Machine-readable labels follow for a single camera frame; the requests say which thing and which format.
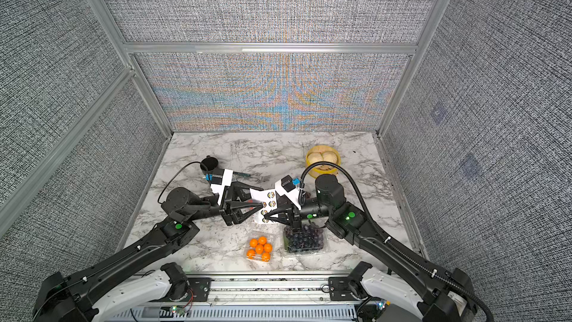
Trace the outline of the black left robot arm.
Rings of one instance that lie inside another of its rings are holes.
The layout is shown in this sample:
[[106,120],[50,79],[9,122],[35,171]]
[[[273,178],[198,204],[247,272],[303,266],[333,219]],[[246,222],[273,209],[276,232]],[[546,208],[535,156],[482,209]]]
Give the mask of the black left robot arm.
[[65,277],[46,278],[33,309],[33,321],[103,321],[128,306],[169,297],[184,298],[188,279],[168,263],[150,277],[131,277],[150,264],[186,246],[199,233],[197,220],[220,216],[239,225],[262,209],[251,193],[254,186],[232,182],[220,193],[200,197],[184,187],[172,189],[161,207],[166,217],[138,241],[111,257]]

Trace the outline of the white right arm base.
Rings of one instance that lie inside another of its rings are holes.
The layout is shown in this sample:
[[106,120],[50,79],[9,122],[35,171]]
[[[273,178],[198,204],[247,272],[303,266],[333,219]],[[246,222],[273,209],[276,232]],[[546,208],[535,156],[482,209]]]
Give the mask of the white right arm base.
[[368,262],[360,262],[348,278],[350,282],[357,284],[358,293],[389,301],[415,315],[419,321],[422,320],[422,313],[417,307],[422,299],[405,281],[390,276]]

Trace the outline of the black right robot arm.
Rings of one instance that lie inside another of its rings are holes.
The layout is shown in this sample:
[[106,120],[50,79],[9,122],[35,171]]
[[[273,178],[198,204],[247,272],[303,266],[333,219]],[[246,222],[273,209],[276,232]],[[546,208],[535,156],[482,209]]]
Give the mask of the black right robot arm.
[[304,221],[325,218],[327,230],[395,273],[395,277],[386,277],[371,264],[360,263],[347,281],[357,299],[389,301],[421,321],[472,321],[482,310],[467,274],[460,269],[447,271],[394,239],[364,210],[347,201],[336,176],[321,175],[315,184],[315,197],[307,198],[301,181],[286,176],[276,182],[276,207],[265,219],[299,228]]

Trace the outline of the white fruit sticker sheet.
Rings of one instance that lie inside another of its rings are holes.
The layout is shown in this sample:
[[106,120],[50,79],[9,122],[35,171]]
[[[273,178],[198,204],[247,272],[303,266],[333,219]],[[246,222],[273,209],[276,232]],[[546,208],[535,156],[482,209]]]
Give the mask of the white fruit sticker sheet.
[[272,222],[265,218],[265,214],[270,213],[272,210],[277,208],[277,195],[275,189],[250,189],[250,195],[253,201],[262,204],[261,210],[255,215],[255,222],[259,225],[272,224]]

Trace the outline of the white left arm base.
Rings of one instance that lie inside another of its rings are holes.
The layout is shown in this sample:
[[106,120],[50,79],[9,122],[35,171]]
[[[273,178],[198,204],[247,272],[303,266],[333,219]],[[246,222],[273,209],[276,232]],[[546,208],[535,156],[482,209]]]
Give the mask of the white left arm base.
[[107,292],[93,305],[98,314],[92,321],[105,321],[127,309],[162,298],[180,301],[188,291],[186,273],[177,263],[168,263],[152,274],[127,281]]

